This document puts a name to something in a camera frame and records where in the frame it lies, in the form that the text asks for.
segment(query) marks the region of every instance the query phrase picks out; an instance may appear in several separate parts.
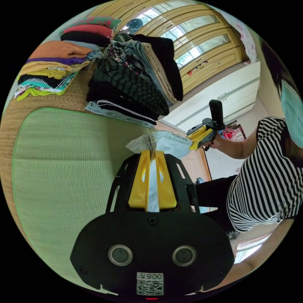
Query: striped shirt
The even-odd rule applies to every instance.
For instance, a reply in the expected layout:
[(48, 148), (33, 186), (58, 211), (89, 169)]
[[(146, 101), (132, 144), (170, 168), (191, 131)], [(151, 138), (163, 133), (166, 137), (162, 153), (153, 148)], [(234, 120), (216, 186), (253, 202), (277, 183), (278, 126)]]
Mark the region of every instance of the striped shirt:
[(297, 215), (303, 200), (303, 165), (287, 157), (287, 135), (285, 119), (259, 121), (257, 146), (228, 192), (228, 215), (236, 231)]

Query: hand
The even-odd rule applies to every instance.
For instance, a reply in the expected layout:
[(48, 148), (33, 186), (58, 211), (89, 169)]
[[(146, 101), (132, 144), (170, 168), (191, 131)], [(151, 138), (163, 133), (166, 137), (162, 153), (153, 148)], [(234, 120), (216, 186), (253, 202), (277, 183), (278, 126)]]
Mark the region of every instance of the hand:
[(210, 148), (213, 148), (213, 149), (217, 149), (221, 143), (221, 140), (222, 140), (222, 137), (217, 134), (215, 139), (212, 141), (212, 142), (206, 142), (203, 144), (204, 147), (210, 147)]

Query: blue face mask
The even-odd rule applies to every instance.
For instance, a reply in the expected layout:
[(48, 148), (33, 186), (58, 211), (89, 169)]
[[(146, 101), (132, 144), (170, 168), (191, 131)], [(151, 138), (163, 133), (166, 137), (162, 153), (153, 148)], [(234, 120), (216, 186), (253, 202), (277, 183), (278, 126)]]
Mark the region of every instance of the blue face mask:
[(284, 80), (280, 100), (289, 135), (293, 142), (303, 148), (303, 102), (297, 92)]

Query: white cloth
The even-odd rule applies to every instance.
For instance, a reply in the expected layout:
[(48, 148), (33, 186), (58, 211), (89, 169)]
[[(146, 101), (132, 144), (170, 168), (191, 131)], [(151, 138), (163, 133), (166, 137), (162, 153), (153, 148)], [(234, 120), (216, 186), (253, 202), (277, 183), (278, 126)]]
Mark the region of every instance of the white cloth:
[[(146, 150), (150, 150), (151, 153), (154, 151), (162, 151), (165, 154), (171, 154), (178, 159), (182, 159), (190, 153), (189, 148), (191, 145), (192, 141), (187, 138), (160, 130), (152, 132), (150, 135), (143, 135), (132, 140), (126, 147), (135, 154), (139, 154)], [(159, 212), (155, 160), (151, 161), (149, 180), (148, 211)]]

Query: black pants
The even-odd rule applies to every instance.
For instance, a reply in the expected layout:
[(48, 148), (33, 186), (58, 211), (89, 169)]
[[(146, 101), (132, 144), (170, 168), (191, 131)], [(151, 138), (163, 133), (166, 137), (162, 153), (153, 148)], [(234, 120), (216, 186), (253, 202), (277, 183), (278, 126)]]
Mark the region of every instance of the black pants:
[(237, 175), (220, 178), (196, 185), (199, 206), (217, 207), (215, 211), (204, 213), (218, 223), (227, 234), (235, 232), (227, 214), (227, 193)]

